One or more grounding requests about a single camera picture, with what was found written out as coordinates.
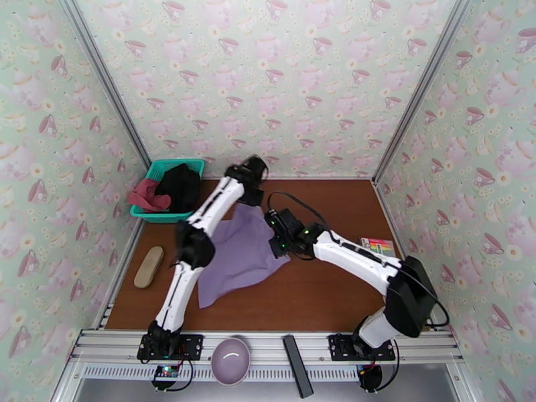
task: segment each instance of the floral wallpaper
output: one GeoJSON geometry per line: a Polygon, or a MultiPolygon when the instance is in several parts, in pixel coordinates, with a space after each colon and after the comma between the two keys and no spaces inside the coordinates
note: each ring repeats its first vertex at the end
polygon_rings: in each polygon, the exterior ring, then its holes
{"type": "Polygon", "coordinates": [[[0,401],[45,401],[96,317],[144,175],[54,0],[0,0],[0,401]]]}
{"type": "Polygon", "coordinates": [[[455,0],[78,0],[152,159],[372,175],[455,0]]]}
{"type": "Polygon", "coordinates": [[[381,180],[487,401],[536,401],[536,0],[477,0],[381,180]]]}

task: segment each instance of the brown wooden table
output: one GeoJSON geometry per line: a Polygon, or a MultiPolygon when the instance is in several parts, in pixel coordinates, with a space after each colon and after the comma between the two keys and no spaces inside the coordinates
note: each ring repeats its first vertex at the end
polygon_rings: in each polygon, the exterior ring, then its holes
{"type": "MultiPolygon", "coordinates": [[[[205,199],[215,185],[215,181],[203,182],[200,199],[205,199]]],[[[368,181],[270,180],[263,189],[265,201],[272,191],[294,194],[319,211],[338,234],[354,242],[360,237],[393,240],[368,181]]],[[[272,205],[290,208],[304,224],[314,220],[314,216],[282,196],[274,196],[272,205]]],[[[146,223],[106,328],[147,328],[172,281],[174,271],[167,266],[174,253],[174,225],[146,223]],[[161,267],[148,288],[137,289],[134,276],[147,251],[156,245],[165,250],[161,267]]],[[[382,304],[381,296],[369,284],[337,266],[292,259],[263,282],[228,293],[202,310],[198,307],[196,286],[186,309],[184,329],[353,331],[382,304]]]]}

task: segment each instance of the purple cloth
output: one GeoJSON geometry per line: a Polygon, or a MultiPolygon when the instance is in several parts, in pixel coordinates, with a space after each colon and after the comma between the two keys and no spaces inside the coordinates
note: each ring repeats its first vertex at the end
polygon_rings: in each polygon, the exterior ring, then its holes
{"type": "Polygon", "coordinates": [[[199,308],[230,291],[262,282],[287,263],[289,257],[275,258],[268,243],[271,237],[273,231],[260,207],[237,204],[232,219],[221,221],[212,235],[216,253],[199,276],[199,308]]]}

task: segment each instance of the red cloth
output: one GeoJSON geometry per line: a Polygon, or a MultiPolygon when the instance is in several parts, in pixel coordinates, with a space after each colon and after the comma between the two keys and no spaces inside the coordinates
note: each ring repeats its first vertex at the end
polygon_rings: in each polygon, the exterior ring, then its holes
{"type": "Polygon", "coordinates": [[[155,196],[155,190],[159,182],[144,178],[141,180],[134,191],[129,192],[127,201],[129,204],[138,206],[146,212],[161,212],[167,210],[172,203],[172,198],[168,195],[155,196]]]}

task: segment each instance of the teal plastic basket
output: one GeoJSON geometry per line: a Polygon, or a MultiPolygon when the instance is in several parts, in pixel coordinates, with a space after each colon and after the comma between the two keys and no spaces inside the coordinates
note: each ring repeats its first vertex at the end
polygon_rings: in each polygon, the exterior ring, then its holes
{"type": "MultiPolygon", "coordinates": [[[[149,171],[147,172],[147,175],[145,178],[150,178],[151,180],[155,180],[159,182],[163,178],[163,174],[168,171],[169,169],[172,169],[174,167],[177,167],[180,164],[187,164],[188,167],[193,170],[196,173],[199,173],[199,177],[202,178],[203,176],[203,169],[205,168],[205,161],[203,159],[163,159],[163,160],[155,160],[151,164],[151,167],[149,168],[149,171]]],[[[190,215],[192,215],[194,212],[184,212],[182,214],[170,214],[169,212],[145,212],[142,208],[138,206],[131,206],[130,207],[130,215],[131,216],[138,216],[140,218],[143,218],[147,222],[159,222],[159,223],[174,223],[179,220],[185,220],[190,215]]]]}

